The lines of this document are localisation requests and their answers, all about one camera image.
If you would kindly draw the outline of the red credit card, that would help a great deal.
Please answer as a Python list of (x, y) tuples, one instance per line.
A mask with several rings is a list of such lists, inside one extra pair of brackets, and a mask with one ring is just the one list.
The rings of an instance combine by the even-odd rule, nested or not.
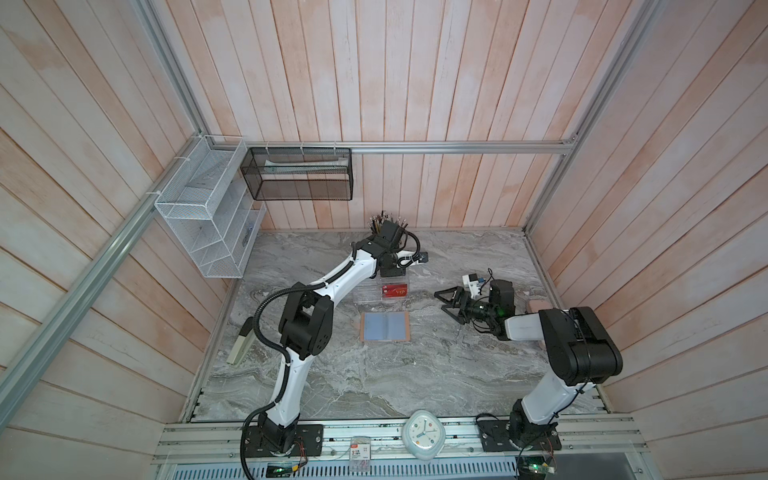
[(408, 295), (408, 285), (406, 283), (385, 284), (381, 291), (383, 299), (404, 298)]

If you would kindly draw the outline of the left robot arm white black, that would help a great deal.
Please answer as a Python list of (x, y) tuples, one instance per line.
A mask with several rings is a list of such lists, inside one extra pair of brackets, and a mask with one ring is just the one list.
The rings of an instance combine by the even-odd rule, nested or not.
[[(328, 274), (313, 283), (297, 282), (263, 300), (251, 317), (252, 332), (262, 345), (282, 356), (281, 367), (269, 402), (249, 414), (243, 428), (255, 423), (273, 451), (290, 450), (309, 369), (331, 340), (337, 304), (364, 280), (403, 274), (422, 258), (418, 237), (384, 220), (371, 235), (352, 243), (349, 255)], [(280, 340), (274, 342), (262, 333), (261, 317), (271, 302), (282, 297), (286, 302), (278, 324)]]

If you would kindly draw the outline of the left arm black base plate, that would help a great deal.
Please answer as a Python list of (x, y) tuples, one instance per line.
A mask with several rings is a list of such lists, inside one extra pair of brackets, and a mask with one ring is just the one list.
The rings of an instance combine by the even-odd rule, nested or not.
[(298, 458), (319, 456), (323, 446), (324, 426), (301, 424), (280, 429), (275, 426), (249, 426), (241, 442), (241, 454), (252, 458)]

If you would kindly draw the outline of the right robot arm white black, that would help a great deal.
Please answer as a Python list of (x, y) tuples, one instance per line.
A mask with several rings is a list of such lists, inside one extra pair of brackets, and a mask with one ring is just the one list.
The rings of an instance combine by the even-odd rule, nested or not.
[(471, 324), (500, 341), (545, 344), (549, 370), (510, 414), (509, 430), (518, 441), (527, 434), (547, 434), (578, 395), (621, 373), (621, 352), (592, 308), (517, 314), (512, 282), (490, 280), (486, 285), (489, 291), (483, 295), (470, 275), (463, 286), (438, 290), (434, 297), (461, 325)]

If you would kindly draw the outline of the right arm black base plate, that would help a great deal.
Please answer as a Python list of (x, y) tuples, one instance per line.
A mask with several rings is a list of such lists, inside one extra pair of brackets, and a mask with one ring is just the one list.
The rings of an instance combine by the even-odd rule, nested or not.
[[(510, 439), (508, 421), (492, 416), (480, 416), (475, 419), (475, 426), (485, 453), (519, 451), (520, 448)], [(558, 433), (551, 430), (546, 435), (527, 444), (526, 451), (556, 452), (562, 449)]]

